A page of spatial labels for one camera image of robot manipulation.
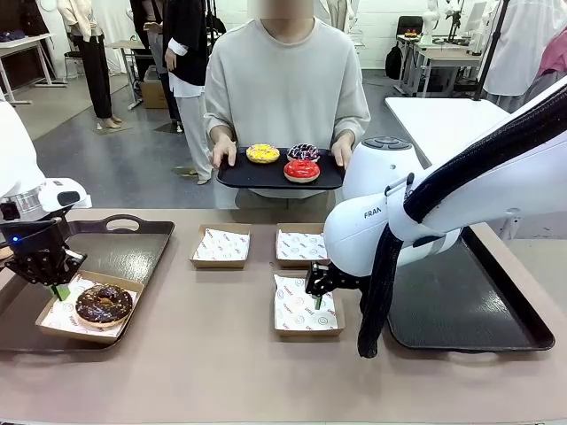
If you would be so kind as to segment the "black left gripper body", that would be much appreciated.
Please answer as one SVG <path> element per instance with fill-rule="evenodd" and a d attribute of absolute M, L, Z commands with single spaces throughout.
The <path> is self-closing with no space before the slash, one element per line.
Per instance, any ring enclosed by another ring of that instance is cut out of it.
<path fill-rule="evenodd" d="M 1 264 L 11 270 L 66 270 L 62 218 L 11 221 L 1 225 L 10 253 Z"/>

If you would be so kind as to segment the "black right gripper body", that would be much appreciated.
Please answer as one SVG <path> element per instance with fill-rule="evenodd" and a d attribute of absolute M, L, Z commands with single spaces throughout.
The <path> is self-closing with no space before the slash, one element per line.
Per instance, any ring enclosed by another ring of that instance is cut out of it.
<path fill-rule="evenodd" d="M 369 284 L 367 276 L 354 276 L 341 271 L 334 264 L 329 265 L 328 270 L 330 290 L 360 290 L 363 291 Z"/>

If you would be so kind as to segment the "person's left hand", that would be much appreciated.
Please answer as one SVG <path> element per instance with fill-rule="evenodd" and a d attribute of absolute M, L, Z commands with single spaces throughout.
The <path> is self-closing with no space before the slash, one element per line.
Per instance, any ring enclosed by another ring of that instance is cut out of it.
<path fill-rule="evenodd" d="M 353 154 L 352 144 L 348 141 L 337 141 L 332 145 L 331 153 L 337 165 L 346 170 Z"/>

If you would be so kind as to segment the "person's right hand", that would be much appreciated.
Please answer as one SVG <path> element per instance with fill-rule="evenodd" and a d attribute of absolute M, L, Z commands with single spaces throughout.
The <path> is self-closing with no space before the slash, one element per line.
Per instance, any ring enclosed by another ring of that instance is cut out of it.
<path fill-rule="evenodd" d="M 236 164 L 237 145 L 231 140 L 219 141 L 215 144 L 212 151 L 212 165 L 215 169 L 220 169 L 223 160 L 226 160 L 229 166 Z"/>

